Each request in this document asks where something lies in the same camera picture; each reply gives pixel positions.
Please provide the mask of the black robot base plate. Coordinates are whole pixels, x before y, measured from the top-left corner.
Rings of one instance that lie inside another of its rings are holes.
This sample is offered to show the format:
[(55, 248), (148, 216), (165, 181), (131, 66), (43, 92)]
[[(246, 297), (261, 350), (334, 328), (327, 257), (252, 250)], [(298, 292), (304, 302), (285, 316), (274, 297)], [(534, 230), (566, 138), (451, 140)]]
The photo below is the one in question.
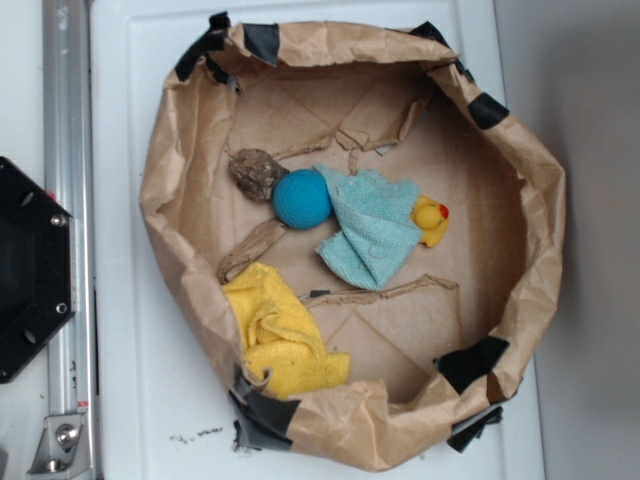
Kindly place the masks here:
[(1, 159), (1, 382), (14, 381), (74, 313), (72, 217)]

